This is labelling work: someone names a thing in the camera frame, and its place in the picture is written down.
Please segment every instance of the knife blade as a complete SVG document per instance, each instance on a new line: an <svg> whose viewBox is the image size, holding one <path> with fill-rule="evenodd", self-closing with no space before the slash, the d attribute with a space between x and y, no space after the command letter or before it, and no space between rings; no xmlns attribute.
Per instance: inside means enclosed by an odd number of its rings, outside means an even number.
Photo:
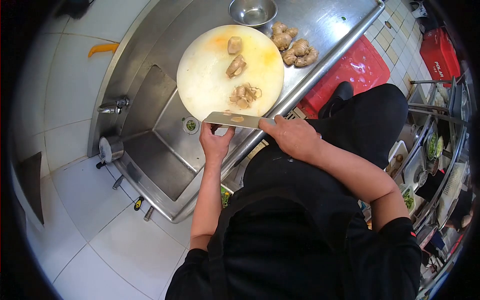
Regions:
<svg viewBox="0 0 480 300"><path fill-rule="evenodd" d="M214 111L204 119L204 122L219 124L223 126L235 126L243 128L258 128L258 122L264 119L272 125L276 125L275 120L263 117L254 117L234 113L225 113L220 111Z"/></svg>

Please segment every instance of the white cutting board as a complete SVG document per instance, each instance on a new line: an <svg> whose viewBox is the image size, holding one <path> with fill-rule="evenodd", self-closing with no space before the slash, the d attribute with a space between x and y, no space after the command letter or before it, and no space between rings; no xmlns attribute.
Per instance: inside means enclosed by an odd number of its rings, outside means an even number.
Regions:
<svg viewBox="0 0 480 300"><path fill-rule="evenodd" d="M232 36L242 38L246 69L235 78L225 74L232 60L227 43ZM283 61L275 44L260 31L241 25L211 29L185 50L177 71L177 86L185 108L199 121L212 111L261 117L276 102L283 85ZM251 108L241 109L229 97L236 86L249 82L262 90L262 97Z"/></svg>

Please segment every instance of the person's left hand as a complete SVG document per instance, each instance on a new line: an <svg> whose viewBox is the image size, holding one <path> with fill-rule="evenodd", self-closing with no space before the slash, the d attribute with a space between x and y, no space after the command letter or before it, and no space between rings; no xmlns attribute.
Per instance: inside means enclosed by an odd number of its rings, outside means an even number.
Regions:
<svg viewBox="0 0 480 300"><path fill-rule="evenodd" d="M221 164L228 153L228 145L235 134L235 127L230 126L223 135L215 135L217 126L211 123L202 122L200 129L200 144L205 153L205 163Z"/></svg>

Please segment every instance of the drain strainer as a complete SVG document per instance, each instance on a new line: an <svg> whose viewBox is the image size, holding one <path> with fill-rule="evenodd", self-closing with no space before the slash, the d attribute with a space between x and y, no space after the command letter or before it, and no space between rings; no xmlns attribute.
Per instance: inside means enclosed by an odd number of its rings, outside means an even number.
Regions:
<svg viewBox="0 0 480 300"><path fill-rule="evenodd" d="M200 128L200 123L194 117L185 118L182 122L183 130L188 134L196 134Z"/></svg>

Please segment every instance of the sink leg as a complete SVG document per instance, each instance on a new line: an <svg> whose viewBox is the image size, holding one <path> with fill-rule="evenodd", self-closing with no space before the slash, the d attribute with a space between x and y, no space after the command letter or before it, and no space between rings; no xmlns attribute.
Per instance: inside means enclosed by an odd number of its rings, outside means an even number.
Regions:
<svg viewBox="0 0 480 300"><path fill-rule="evenodd" d="M148 209L147 213L146 213L145 216L144 216L144 220L145 220L145 221L147 221L147 222L150 221L150 218L151 218L152 213L153 213L153 209L154 209L153 206L151 206L151 207Z"/></svg>
<svg viewBox="0 0 480 300"><path fill-rule="evenodd" d="M123 175L121 175L121 176L117 179L117 181L115 181L115 183L113 184L112 188L113 188L114 190L118 189L119 186L121 185L121 182L123 181L124 178L125 178L125 177L124 177Z"/></svg>

